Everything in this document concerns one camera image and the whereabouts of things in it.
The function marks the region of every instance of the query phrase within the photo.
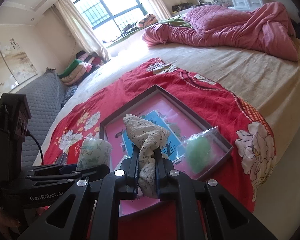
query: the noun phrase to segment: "human hand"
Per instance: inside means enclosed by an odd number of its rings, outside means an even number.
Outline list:
[[[17,228],[20,225],[18,220],[9,217],[2,209],[0,209],[0,232],[7,239],[11,240],[8,228]]]

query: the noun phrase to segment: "window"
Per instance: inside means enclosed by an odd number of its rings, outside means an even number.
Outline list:
[[[104,42],[115,40],[126,25],[147,14],[139,0],[76,0],[74,4]]]

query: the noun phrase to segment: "metal bolt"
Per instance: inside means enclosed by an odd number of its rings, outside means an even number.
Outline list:
[[[180,172],[177,171],[177,170],[172,170],[172,171],[169,172],[169,174],[170,174],[171,176],[176,177],[176,176],[178,176],[178,175],[180,174]]]
[[[124,170],[116,170],[116,171],[114,172],[114,174],[115,174],[116,176],[120,177],[120,176],[124,175]]]
[[[212,187],[215,187],[216,185],[218,185],[218,182],[215,179],[209,179],[208,184]]]
[[[77,182],[77,185],[79,186],[79,187],[83,187],[83,186],[85,186],[85,185],[87,185],[87,181],[85,180],[85,179],[80,179],[78,182]]]

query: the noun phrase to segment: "pink blanket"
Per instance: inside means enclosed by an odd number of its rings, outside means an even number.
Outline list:
[[[157,24],[146,29],[142,39],[148,46],[181,43],[194,47],[231,46],[266,52],[275,57],[298,61],[290,35],[295,35],[284,5],[267,3],[253,12],[219,5],[197,7],[183,19],[193,29]]]

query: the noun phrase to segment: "floor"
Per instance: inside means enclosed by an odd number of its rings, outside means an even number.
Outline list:
[[[271,177],[260,186],[253,214],[278,240],[289,240],[300,225],[300,127]]]

